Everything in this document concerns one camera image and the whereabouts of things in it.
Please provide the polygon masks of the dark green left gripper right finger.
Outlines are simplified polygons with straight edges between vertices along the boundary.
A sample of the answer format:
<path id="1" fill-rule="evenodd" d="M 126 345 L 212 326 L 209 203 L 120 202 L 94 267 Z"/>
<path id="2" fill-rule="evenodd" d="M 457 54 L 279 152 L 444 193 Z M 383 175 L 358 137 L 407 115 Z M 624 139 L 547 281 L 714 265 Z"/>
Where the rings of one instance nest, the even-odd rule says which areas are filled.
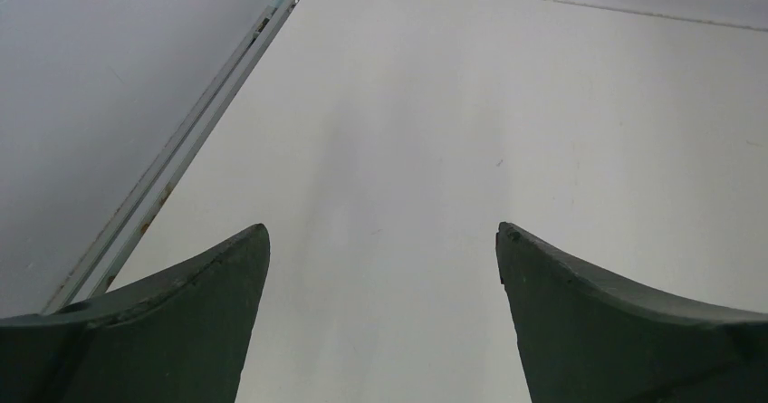
<path id="1" fill-rule="evenodd" d="M 660 291 L 503 222 L 495 237 L 534 402 L 764 402 L 767 317 Z"/>

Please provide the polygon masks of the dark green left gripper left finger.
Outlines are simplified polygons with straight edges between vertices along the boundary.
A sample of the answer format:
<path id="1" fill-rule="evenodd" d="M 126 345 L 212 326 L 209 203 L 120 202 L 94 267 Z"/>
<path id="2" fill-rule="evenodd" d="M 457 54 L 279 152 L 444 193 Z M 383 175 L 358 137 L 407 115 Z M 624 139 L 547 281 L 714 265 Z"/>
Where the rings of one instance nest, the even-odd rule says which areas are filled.
<path id="1" fill-rule="evenodd" d="M 4 402 L 232 402 L 270 263 L 256 224 L 160 272 L 1 322 Z"/>

